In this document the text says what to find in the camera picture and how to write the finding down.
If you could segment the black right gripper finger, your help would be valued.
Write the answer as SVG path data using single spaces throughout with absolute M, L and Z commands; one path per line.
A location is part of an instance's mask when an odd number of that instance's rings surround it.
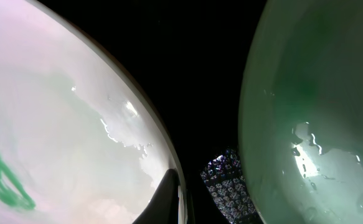
M 133 224 L 178 224 L 179 177 L 175 169 L 168 169 L 151 201 Z

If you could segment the white plate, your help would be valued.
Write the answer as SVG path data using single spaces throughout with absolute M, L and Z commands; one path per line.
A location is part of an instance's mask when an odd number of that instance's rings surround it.
M 37 1 L 0 0 L 0 223 L 133 223 L 168 169 L 166 130 L 130 79 Z

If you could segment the mint plate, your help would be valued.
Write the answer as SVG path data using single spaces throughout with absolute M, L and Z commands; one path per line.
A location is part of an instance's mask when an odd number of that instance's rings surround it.
M 363 224 L 363 0 L 266 3 L 238 140 L 264 223 Z

